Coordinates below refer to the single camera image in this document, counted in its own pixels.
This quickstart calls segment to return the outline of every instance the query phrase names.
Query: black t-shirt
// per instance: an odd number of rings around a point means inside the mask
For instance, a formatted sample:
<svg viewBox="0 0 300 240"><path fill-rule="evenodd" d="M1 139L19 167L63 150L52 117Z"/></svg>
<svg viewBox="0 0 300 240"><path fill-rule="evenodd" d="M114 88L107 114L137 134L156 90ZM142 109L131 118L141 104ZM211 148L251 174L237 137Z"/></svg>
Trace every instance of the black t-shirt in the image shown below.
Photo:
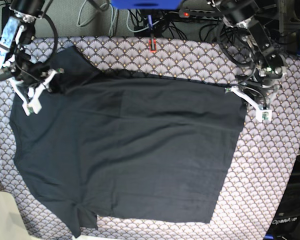
<svg viewBox="0 0 300 240"><path fill-rule="evenodd" d="M208 223L244 126L224 88L103 75L71 47L53 68L59 93L26 116L14 98L14 162L36 199L72 231L96 215Z"/></svg>

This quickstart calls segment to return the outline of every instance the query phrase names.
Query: patterned tablecloth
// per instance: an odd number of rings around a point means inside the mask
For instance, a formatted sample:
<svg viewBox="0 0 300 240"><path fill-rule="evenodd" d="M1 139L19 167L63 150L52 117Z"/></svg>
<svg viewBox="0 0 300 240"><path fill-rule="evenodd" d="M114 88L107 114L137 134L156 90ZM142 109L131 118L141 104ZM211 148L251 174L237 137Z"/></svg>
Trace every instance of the patterned tablecloth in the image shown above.
<svg viewBox="0 0 300 240"><path fill-rule="evenodd" d="M157 40L157 53L149 51L147 38L60 38L59 48L76 45L98 69L127 69L209 83L234 83L240 74L217 45L171 39ZM37 39L28 46L34 61L50 55L53 40ZM244 49L230 47L234 55ZM272 104L273 120L259 123L249 107L232 164L209 224L170 223L143 219L98 218L98 230L82 234L126 240L261 240L268 230L286 189L300 143L300 59L286 56L287 75ZM9 126L14 97L0 83L0 188L11 193L28 232L42 239L71 239L69 229L29 192L16 169L15 137Z"/></svg>

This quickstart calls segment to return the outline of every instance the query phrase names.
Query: red clip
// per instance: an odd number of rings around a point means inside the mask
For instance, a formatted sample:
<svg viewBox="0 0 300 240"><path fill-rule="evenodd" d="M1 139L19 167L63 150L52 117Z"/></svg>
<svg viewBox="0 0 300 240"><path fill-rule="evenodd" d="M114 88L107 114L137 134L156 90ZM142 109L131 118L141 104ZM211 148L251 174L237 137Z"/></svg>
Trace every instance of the red clip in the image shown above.
<svg viewBox="0 0 300 240"><path fill-rule="evenodd" d="M149 39L149 47L150 52L156 53L157 52L157 41L154 38Z"/></svg>

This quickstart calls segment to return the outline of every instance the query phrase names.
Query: fan pattern fabric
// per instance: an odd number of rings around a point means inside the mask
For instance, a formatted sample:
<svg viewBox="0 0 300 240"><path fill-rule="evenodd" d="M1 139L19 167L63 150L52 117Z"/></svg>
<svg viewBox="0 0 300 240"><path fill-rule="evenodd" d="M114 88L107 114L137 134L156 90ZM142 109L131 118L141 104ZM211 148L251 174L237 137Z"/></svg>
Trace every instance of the fan pattern fabric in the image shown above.
<svg viewBox="0 0 300 240"><path fill-rule="evenodd" d="M152 53L148 42L148 38L136 37L65 37L59 39L58 49L75 45L103 71L126 69L214 84L233 84L235 75L244 72L215 44L158 39L157 52ZM44 61L52 46L51 38L37 39L27 46L27 53L34 62ZM228 49L240 61L248 54L245 49ZM273 120L259 123L253 108L248 108L209 224L99 217L98 230L82 228L82 234L124 240L263 239L286 189L300 144L300 59L285 57L287 74L280 80L281 89L271 106ZM14 196L30 235L69 240L69 229L31 195L14 165L16 144L9 126L14 95L7 82L0 83L0 189Z"/></svg>

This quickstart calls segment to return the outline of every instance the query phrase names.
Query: floor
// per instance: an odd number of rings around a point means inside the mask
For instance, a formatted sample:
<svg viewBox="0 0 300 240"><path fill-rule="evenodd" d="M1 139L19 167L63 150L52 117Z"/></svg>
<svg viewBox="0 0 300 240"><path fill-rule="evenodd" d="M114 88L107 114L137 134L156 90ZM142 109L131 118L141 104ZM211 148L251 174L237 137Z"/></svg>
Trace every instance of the floor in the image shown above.
<svg viewBox="0 0 300 240"><path fill-rule="evenodd" d="M85 27L78 27L76 25L78 19L78 13L84 0L54 0L47 14L52 18L58 34L60 37L69 36L107 36L110 28L111 10L97 14L96 18ZM210 6L203 0L190 0L186 4L190 9L209 10ZM81 19L84 21L89 19L94 14L94 8L86 4L82 11ZM118 13L118 19L115 25L115 36L117 37L129 37L134 34L130 32L126 27L128 11L123 9ZM181 24L178 25L180 29L188 36L189 40L199 40L199 29L202 26L198 23ZM52 37L53 33L45 20L38 20L36 22L36 36ZM0 36L1 36L1 7L0 7Z"/></svg>

